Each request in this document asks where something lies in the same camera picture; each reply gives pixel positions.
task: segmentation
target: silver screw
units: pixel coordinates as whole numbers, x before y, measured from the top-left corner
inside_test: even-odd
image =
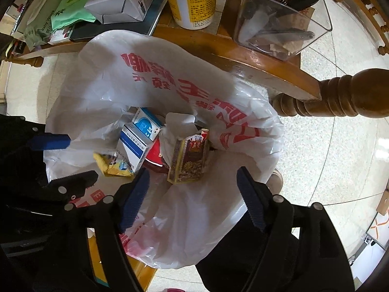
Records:
[[[321,204],[318,203],[318,202],[315,202],[315,203],[314,203],[314,209],[315,209],[315,210],[322,210],[322,209],[323,209],[323,205],[321,205]]]
[[[65,194],[68,190],[64,186],[59,186],[58,187],[58,192],[61,194]]]
[[[114,197],[111,195],[107,195],[105,198],[103,198],[103,202],[105,204],[110,204],[114,201]]]
[[[273,201],[276,203],[282,203],[283,202],[283,196],[276,194],[273,196]]]
[[[65,205],[65,210],[72,210],[73,209],[73,207],[74,207],[74,204],[72,204],[72,203],[68,203],[68,204],[66,204]]]

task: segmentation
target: white and blue box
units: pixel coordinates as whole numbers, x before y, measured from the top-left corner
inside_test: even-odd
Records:
[[[135,113],[132,123],[141,130],[149,139],[154,140],[163,124],[147,108],[140,107]]]
[[[116,156],[124,159],[134,173],[141,168],[154,142],[144,135],[133,123],[123,126],[116,147]]]

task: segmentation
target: green baby wipes pack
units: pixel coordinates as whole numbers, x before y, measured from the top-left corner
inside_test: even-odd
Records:
[[[84,9],[88,0],[61,0],[54,14],[51,16],[53,30],[73,24],[79,20],[94,22],[96,18]]]
[[[50,39],[51,15],[54,14],[61,0],[36,0],[30,10],[27,26],[24,30],[23,38],[29,50],[35,46],[44,45]]]

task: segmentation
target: wooden table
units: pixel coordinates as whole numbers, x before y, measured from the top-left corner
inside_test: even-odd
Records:
[[[189,53],[250,83],[282,92],[272,105],[282,116],[389,116],[389,103],[377,98],[371,81],[378,82],[379,94],[389,93],[388,70],[366,70],[355,77],[344,76],[319,82],[300,69],[300,56],[284,62],[237,45],[233,39],[240,0],[226,0],[216,35],[191,31],[174,24],[168,5],[162,11],[153,36],[181,46]],[[79,52],[88,40],[49,44],[13,59],[13,62],[42,62],[42,57],[63,52]]]

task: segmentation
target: bottle label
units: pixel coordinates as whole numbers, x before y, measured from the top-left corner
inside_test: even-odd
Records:
[[[206,21],[215,13],[216,0],[187,0],[187,3],[191,23]]]
[[[177,21],[181,21],[181,15],[180,15],[180,10],[178,8],[177,0],[168,0],[168,1],[174,19]]]

